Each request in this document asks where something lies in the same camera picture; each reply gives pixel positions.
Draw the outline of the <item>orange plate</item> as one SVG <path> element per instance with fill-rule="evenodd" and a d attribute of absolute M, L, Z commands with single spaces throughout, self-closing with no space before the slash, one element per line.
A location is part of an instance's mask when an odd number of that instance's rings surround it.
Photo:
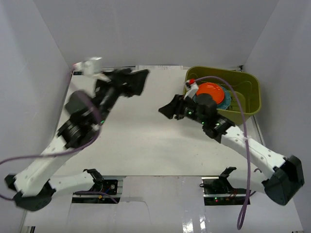
<path fill-rule="evenodd" d="M 206 82 L 200 84 L 198 87 L 199 89 L 196 92 L 197 96 L 201 94 L 209 94 L 217 104 L 220 104 L 225 99 L 223 89 L 215 83 Z"/>

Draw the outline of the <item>teal scalloped plate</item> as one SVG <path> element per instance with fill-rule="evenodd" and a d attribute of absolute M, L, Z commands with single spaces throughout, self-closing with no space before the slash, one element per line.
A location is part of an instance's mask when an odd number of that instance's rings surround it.
<path fill-rule="evenodd" d="M 231 97 L 230 97 L 230 93 L 229 93 L 229 91 L 227 89 L 225 89 L 223 87 L 221 87 L 221 88 L 223 89 L 223 91 L 225 93 L 225 99 L 220 104 L 218 104 L 217 107 L 218 107 L 218 109 L 225 110 L 225 109 L 227 109 L 229 107 L 229 105 L 231 103 Z M 194 102 L 196 102 L 197 97 L 198 97 L 197 95 L 195 95 L 193 97 Z"/>

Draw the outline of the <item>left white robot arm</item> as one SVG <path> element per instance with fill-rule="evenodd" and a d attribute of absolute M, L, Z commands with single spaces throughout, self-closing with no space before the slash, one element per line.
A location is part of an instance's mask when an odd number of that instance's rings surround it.
<path fill-rule="evenodd" d="M 65 104 L 69 118 L 51 143 L 40 155 L 30 155 L 33 162 L 27 168 L 4 179 L 6 186 L 15 192 L 12 201 L 16 207 L 35 212 L 62 195 L 101 194 L 105 181 L 94 168 L 71 176 L 57 176 L 56 172 L 97 140 L 120 97 L 142 94 L 148 75 L 147 69 L 100 72 L 96 74 L 93 96 L 82 89 L 74 89 Z"/>

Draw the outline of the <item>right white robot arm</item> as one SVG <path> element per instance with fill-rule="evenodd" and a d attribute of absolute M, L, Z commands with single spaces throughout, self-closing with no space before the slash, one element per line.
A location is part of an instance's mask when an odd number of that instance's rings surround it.
<path fill-rule="evenodd" d="M 248 139 L 238 126 L 218 113 L 217 104 L 209 94 L 201 94 L 196 100 L 175 95 L 158 111 L 168 119 L 186 117 L 202 124 L 202 130 L 209 138 L 250 159 L 261 172 L 251 176 L 246 187 L 266 194 L 279 205 L 286 205 L 305 183 L 299 158 L 286 157 Z"/>

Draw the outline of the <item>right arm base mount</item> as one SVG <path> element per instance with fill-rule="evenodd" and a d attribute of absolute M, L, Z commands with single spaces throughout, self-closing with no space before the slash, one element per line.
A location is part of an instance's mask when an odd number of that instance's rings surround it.
<path fill-rule="evenodd" d="M 234 188 L 227 180 L 231 173 L 236 170 L 236 167 L 227 167 L 219 176 L 201 178 L 200 187 L 203 190 L 205 206 L 243 205 L 246 190 Z"/>

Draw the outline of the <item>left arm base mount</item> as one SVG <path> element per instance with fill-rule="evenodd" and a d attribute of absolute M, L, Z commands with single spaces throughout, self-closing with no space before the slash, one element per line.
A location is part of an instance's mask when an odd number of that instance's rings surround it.
<path fill-rule="evenodd" d="M 118 180 L 104 180 L 102 183 L 93 185 L 83 194 L 74 194 L 71 203 L 78 204 L 118 204 Z"/>

